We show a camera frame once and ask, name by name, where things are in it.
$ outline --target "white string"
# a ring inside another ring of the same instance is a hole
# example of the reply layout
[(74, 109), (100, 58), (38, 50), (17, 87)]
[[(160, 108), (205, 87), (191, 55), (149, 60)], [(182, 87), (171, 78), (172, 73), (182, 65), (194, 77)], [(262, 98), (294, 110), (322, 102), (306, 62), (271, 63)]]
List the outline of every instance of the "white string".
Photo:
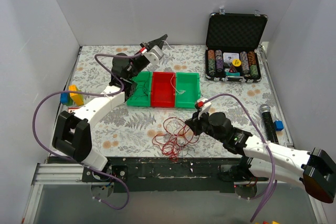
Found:
[(165, 40), (162, 40), (163, 42), (165, 42), (166, 44), (167, 44), (167, 46), (170, 48), (170, 49), (172, 49), (173, 50), (173, 48), (171, 48), (171, 46), (168, 44), (168, 42), (167, 41), (165, 41)]
[[(167, 41), (165, 41), (165, 40), (162, 40), (162, 41), (165, 42), (165, 43), (167, 44), (167, 46), (168, 46), (171, 50), (174, 50), (174, 49), (168, 44)], [(177, 89), (174, 87), (173, 83), (172, 83), (172, 80), (173, 80), (173, 78), (174, 78), (174, 75), (176, 75), (175, 72), (174, 72), (172, 78), (170, 79), (170, 84), (171, 84), (172, 87), (176, 90), (176, 92), (177, 92), (178, 94), (183, 94), (183, 93), (185, 92), (185, 90), (180, 90), (180, 91), (177, 90)]]
[(174, 85), (173, 85), (173, 83), (172, 83), (172, 80), (173, 80), (173, 78), (174, 78), (174, 75), (176, 75), (176, 73), (174, 72), (174, 74), (173, 74), (173, 76), (172, 76), (172, 78), (170, 79), (170, 84), (172, 85), (172, 87), (177, 91), (177, 93), (178, 94), (183, 94), (184, 92), (185, 92), (185, 90), (177, 90), (175, 87), (174, 87)]

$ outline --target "blue block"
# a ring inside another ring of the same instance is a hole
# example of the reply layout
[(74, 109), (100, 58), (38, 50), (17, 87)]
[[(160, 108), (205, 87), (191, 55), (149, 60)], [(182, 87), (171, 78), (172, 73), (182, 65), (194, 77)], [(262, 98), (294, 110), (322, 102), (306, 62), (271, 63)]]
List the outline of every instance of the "blue block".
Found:
[(61, 99), (60, 99), (60, 102), (62, 103), (62, 104), (65, 104), (65, 103), (67, 103), (68, 101), (69, 101), (69, 96), (68, 96), (69, 94), (67, 94), (67, 93), (62, 93), (61, 94)]
[(72, 104), (73, 104), (73, 101), (70, 98), (69, 93), (62, 93), (61, 98), (60, 98), (60, 102), (65, 106), (72, 106)]
[(282, 131), (284, 129), (282, 121), (275, 121), (274, 127), (276, 131)]

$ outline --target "black case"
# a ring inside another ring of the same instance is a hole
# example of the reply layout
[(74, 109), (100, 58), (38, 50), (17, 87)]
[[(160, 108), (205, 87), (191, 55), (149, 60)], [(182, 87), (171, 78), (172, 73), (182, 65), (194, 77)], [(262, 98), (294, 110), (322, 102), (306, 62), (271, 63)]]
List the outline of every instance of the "black case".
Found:
[(206, 79), (212, 81), (240, 81), (259, 82), (261, 73), (257, 59), (258, 77), (226, 76), (225, 72), (216, 72), (214, 76), (208, 74), (208, 50), (221, 50), (224, 52), (255, 51), (260, 43), (268, 17), (266, 15), (211, 13), (208, 32), (206, 36), (205, 71)]

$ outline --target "open case lid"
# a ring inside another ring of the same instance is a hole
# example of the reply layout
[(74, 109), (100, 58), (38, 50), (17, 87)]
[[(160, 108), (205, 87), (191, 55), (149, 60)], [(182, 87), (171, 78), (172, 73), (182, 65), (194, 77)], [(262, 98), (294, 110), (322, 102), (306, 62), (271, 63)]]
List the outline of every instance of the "open case lid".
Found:
[(266, 15), (212, 13), (206, 45), (227, 50), (254, 50), (260, 43), (268, 17)]

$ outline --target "yellow chip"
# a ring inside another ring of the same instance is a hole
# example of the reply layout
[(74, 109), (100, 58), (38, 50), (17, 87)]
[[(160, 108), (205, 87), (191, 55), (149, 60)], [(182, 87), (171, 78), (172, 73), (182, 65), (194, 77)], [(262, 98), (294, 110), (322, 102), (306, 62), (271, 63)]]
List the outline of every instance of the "yellow chip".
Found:
[(241, 61), (238, 60), (238, 59), (234, 59), (234, 60), (232, 61), (232, 64), (233, 64), (233, 66), (235, 66), (235, 67), (240, 67), (240, 66), (242, 65)]

